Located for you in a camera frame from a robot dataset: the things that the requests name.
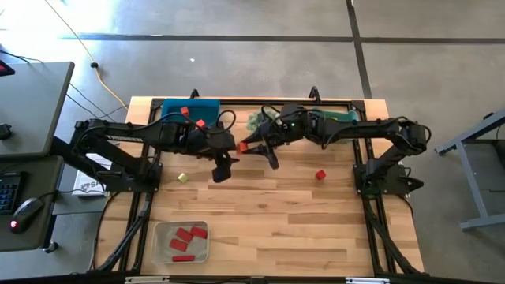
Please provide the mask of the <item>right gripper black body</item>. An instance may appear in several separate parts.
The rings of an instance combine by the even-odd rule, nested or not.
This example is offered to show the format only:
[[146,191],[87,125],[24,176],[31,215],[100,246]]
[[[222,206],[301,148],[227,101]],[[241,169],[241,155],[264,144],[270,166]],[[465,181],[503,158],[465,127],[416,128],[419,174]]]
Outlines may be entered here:
[[278,146],[300,140],[308,132],[311,109],[302,105],[287,104],[280,110],[272,105],[260,108],[263,120],[259,124],[262,154],[267,158],[273,170],[279,168],[279,161],[275,154]]

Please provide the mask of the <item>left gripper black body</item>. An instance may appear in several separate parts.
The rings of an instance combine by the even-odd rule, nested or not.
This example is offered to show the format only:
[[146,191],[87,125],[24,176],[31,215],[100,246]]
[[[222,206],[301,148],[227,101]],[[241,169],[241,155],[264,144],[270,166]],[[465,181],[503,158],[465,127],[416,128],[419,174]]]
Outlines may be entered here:
[[210,134],[200,129],[188,133],[185,153],[196,156],[198,159],[206,158],[215,162],[216,168],[212,170],[212,178],[216,183],[225,181],[231,177],[229,151],[234,149],[233,144],[226,143],[226,132]]

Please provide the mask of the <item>small potted green plant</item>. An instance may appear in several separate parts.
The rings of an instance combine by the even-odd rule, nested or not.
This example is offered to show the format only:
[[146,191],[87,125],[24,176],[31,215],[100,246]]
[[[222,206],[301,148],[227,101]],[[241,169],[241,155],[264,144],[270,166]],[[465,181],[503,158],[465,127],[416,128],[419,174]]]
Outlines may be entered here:
[[251,133],[253,133],[258,128],[258,126],[262,121],[264,120],[271,121],[278,116],[279,116],[279,110],[274,110],[270,107],[265,107],[264,109],[249,115],[246,128]]

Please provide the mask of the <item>blue rectangular bin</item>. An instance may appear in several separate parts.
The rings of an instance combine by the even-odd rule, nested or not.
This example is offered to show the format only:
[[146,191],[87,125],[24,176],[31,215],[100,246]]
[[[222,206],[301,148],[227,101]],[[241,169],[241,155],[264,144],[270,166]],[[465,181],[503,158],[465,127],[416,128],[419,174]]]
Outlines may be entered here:
[[[181,113],[182,107],[188,107],[190,115],[185,117]],[[203,120],[204,129],[211,128],[219,115],[220,101],[217,99],[165,99],[163,102],[161,121],[177,124],[195,130],[196,122]]]

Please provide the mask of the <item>teal plastic bin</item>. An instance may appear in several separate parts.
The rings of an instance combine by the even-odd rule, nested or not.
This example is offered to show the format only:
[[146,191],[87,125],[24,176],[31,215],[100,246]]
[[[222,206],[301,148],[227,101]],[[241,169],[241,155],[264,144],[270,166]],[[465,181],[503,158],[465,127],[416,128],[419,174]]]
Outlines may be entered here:
[[[313,136],[316,142],[322,145],[327,145],[336,138],[336,133],[344,129],[348,125],[352,125],[354,121],[359,121],[356,111],[349,110],[347,112],[320,110],[312,108],[312,112],[316,117],[313,122]],[[339,120],[333,120],[331,117],[337,117]]]

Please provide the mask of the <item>clear plastic tray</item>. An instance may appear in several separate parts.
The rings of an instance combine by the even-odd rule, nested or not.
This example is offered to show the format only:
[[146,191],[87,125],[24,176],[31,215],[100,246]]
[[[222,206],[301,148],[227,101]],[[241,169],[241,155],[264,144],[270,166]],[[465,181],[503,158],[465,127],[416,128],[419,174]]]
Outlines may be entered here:
[[[201,239],[194,237],[187,243],[188,248],[185,252],[180,252],[170,247],[170,240],[175,238],[178,228],[183,228],[190,232],[193,226],[204,228],[208,231],[208,238]],[[151,249],[151,261],[156,264],[172,264],[173,256],[194,255],[196,259],[193,262],[178,263],[203,263],[208,258],[210,245],[210,233],[208,224],[204,221],[175,221],[160,222],[154,227],[153,242]]]

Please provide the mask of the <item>black rig crossbeam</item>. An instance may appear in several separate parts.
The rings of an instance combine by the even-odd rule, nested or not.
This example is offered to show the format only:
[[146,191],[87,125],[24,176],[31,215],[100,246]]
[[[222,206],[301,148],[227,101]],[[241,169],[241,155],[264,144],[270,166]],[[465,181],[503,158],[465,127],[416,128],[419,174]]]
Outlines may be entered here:
[[[0,280],[0,284],[124,284],[126,277],[163,276],[170,281],[161,284],[346,284],[340,277],[301,277],[301,276],[196,276],[196,275],[138,275],[131,271],[86,272],[69,275],[52,275],[33,278],[13,278]],[[429,275],[379,274],[391,284],[497,284],[454,278],[440,278]]]

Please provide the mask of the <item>white printed box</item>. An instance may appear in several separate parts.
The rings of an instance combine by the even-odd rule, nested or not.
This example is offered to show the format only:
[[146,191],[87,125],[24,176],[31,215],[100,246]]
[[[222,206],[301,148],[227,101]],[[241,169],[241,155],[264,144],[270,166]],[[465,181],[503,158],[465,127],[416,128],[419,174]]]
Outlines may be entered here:
[[[87,157],[97,162],[99,165],[104,166],[108,170],[111,168],[112,162],[97,154],[87,154]],[[73,196],[89,197],[89,196],[105,196],[105,185],[101,185],[93,177],[78,171],[74,182]]]

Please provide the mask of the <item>dark grey keyboard desk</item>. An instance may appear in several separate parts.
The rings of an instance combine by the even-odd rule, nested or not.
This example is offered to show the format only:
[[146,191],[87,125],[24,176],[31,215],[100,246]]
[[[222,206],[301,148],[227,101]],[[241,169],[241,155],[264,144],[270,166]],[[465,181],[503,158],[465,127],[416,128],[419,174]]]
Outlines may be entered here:
[[0,215],[0,252],[42,249],[46,253],[51,253],[58,249],[58,243],[52,241],[51,238],[56,221],[56,215],[53,214],[54,199],[63,166],[64,162],[59,156],[31,162],[0,163],[0,173],[21,172],[23,174],[15,210],[32,197],[43,201],[43,208],[38,212],[30,227],[21,234],[13,234],[10,231],[9,224],[13,213]]

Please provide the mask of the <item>black computer mouse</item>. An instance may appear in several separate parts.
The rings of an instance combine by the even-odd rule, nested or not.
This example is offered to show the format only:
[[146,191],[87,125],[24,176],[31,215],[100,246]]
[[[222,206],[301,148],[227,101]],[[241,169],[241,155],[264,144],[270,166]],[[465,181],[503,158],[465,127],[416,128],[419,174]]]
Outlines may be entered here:
[[9,224],[10,231],[13,234],[25,232],[42,208],[43,201],[40,198],[32,197],[24,201],[13,213]]

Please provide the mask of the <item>black backlit keyboard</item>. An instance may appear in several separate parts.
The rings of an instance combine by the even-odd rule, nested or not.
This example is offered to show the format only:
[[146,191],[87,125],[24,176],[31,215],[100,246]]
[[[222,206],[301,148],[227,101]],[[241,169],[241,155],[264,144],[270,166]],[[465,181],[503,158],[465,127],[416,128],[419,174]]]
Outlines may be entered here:
[[0,173],[0,215],[14,213],[22,181],[21,172]]

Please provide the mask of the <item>silver bracket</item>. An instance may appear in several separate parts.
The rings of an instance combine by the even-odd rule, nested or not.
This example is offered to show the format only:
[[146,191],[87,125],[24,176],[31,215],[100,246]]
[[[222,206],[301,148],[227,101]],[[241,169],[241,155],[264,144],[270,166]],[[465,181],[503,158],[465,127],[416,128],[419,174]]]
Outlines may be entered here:
[[346,284],[391,284],[390,280],[387,278],[347,277],[345,282]]
[[169,281],[169,277],[163,276],[135,276],[126,277],[124,284],[161,284]]

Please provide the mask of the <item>blue-grey table leg frame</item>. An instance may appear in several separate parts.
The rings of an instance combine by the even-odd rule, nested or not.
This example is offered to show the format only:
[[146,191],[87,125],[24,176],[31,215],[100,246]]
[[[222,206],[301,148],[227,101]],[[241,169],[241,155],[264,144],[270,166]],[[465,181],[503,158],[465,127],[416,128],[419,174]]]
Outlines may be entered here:
[[487,114],[472,129],[435,148],[437,155],[456,150],[479,216],[460,223],[463,231],[505,223],[505,213],[491,214],[483,192],[505,194],[505,139],[484,139],[491,131],[505,130],[505,108]]

